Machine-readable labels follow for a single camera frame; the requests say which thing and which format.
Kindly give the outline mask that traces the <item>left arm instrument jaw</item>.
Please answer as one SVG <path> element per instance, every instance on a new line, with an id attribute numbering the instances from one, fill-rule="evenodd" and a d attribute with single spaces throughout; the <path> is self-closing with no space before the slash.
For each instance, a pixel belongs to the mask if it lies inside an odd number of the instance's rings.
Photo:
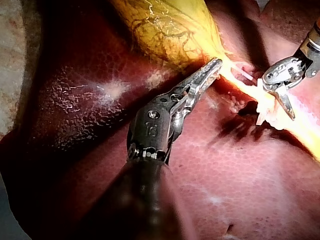
<path id="1" fill-rule="evenodd" d="M 187 77 L 183 81 L 183 84 L 187 87 L 203 87 L 208 84 L 210 79 L 217 78 L 220 74 L 222 65 L 223 61 L 221 59 L 213 58 L 199 70 Z"/>
<path id="2" fill-rule="evenodd" d="M 201 95 L 218 77 L 221 67 L 221 64 L 207 64 L 187 79 L 189 86 L 188 98 L 186 101 L 187 107 L 194 107 L 197 104 Z"/>

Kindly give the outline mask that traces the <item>left arm instrument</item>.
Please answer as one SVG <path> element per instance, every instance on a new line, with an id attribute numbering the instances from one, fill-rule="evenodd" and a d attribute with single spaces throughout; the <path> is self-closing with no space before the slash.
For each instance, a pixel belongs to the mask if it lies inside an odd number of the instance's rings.
<path id="1" fill-rule="evenodd" d="M 182 133 L 188 114 L 189 90 L 189 86 L 176 86 L 138 110 L 127 134 L 128 161 L 169 163 L 172 144 Z"/>

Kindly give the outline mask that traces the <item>right arm instrument jaw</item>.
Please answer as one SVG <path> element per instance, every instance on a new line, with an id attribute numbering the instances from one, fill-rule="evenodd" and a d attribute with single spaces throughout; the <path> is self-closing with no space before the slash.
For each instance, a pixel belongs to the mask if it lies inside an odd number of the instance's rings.
<path id="1" fill-rule="evenodd" d="M 278 103 L 281 105 L 281 107 L 283 108 L 285 113 L 288 115 L 288 117 L 292 121 L 294 121 L 296 116 L 288 96 L 287 87 L 278 86 L 274 92 L 274 97 L 278 101 Z"/>

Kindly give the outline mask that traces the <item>right arm instrument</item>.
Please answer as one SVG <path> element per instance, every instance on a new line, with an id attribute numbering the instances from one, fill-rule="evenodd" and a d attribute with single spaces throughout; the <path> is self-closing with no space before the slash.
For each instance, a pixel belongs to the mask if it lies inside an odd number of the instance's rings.
<path id="1" fill-rule="evenodd" d="M 319 71 L 320 36 L 309 34 L 292 56 L 279 60 L 266 70 L 262 76 L 263 88 L 275 92 L 283 84 L 291 89 Z"/>

